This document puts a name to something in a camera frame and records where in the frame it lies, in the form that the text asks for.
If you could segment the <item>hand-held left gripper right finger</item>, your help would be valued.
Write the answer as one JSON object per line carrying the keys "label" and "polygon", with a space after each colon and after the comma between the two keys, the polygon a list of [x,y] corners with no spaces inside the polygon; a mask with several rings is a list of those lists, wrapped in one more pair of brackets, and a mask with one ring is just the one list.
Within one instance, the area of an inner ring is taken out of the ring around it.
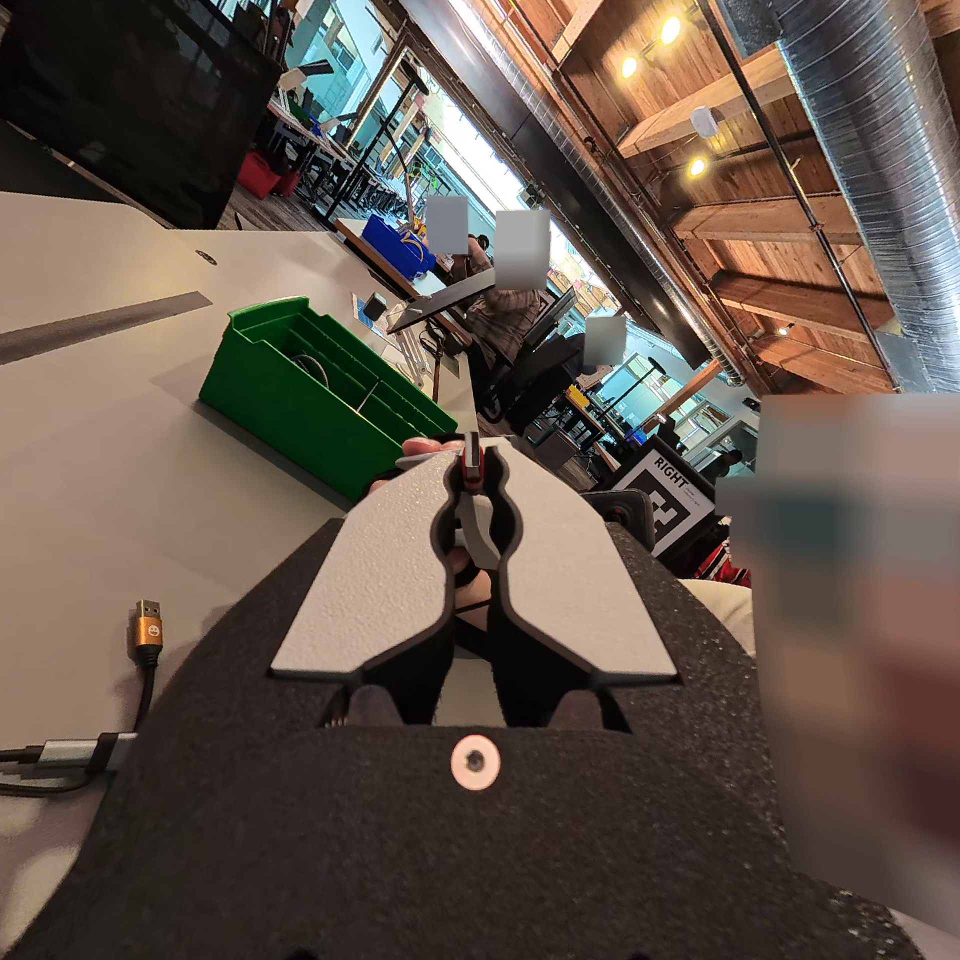
{"label": "hand-held left gripper right finger", "polygon": [[604,686],[677,669],[601,515],[505,438],[483,441],[500,606],[511,625]]}

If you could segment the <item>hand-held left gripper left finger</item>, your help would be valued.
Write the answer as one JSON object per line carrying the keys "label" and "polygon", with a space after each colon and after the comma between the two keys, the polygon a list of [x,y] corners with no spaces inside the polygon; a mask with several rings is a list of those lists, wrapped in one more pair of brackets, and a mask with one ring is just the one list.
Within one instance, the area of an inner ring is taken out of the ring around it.
{"label": "hand-held left gripper left finger", "polygon": [[440,450],[344,518],[270,665],[280,678],[358,683],[445,629],[463,450]]}

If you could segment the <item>red storage bin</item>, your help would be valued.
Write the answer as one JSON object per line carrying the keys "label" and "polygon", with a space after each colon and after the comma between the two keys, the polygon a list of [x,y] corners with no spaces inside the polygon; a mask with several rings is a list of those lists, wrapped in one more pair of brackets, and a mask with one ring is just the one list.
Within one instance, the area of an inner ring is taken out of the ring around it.
{"label": "red storage bin", "polygon": [[276,172],[267,157],[257,150],[246,153],[243,164],[237,177],[237,183],[258,200],[264,200],[269,195],[282,198],[293,194],[302,178],[302,171],[284,167],[281,173]]}

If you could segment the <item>blue storage bin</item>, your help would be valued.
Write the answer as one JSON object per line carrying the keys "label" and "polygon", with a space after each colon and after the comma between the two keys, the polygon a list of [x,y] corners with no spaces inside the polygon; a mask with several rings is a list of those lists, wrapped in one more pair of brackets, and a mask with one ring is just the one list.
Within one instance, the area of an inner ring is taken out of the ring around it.
{"label": "blue storage bin", "polygon": [[409,229],[398,230],[376,213],[370,214],[361,237],[407,281],[431,272],[436,257],[426,239]]}

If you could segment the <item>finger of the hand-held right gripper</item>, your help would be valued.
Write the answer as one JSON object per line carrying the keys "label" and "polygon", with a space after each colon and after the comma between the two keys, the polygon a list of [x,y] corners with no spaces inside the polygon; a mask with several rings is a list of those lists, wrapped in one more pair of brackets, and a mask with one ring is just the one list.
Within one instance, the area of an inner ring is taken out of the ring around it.
{"label": "finger of the hand-held right gripper", "polygon": [[521,543],[521,518],[505,489],[460,493],[455,510],[462,546],[481,570],[504,572]]}

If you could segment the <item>green plastic bin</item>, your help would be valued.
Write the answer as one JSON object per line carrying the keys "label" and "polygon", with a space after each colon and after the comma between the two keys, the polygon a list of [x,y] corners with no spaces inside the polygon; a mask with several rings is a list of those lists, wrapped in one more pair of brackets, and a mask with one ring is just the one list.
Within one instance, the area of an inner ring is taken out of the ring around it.
{"label": "green plastic bin", "polygon": [[457,420],[305,296],[231,311],[199,400],[355,502]]}

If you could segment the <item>black monitor screen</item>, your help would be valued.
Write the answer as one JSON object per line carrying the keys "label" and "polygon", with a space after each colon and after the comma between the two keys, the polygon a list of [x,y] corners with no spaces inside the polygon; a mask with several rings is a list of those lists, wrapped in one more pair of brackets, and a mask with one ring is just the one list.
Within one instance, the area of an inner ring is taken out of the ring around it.
{"label": "black monitor screen", "polygon": [[174,227],[216,228],[277,61],[212,2],[4,6],[2,119]]}

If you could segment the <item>black hub cable grey plug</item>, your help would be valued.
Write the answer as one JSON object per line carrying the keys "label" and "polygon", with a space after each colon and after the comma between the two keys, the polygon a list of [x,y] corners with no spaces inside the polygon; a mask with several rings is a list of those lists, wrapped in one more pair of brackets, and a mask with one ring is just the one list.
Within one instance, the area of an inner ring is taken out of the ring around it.
{"label": "black hub cable grey plug", "polygon": [[138,733],[104,732],[96,739],[53,739],[40,745],[1,750],[2,765],[26,766],[25,780],[2,779],[1,794],[46,799],[90,786],[114,774],[137,742]]}

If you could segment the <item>large silver spiral duct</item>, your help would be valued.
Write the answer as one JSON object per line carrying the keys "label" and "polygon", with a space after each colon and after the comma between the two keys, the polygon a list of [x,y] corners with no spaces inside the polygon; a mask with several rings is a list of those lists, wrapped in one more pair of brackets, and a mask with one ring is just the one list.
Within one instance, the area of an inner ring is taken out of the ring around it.
{"label": "large silver spiral duct", "polygon": [[775,42],[920,369],[959,390],[958,132],[915,1],[719,2],[737,52]]}

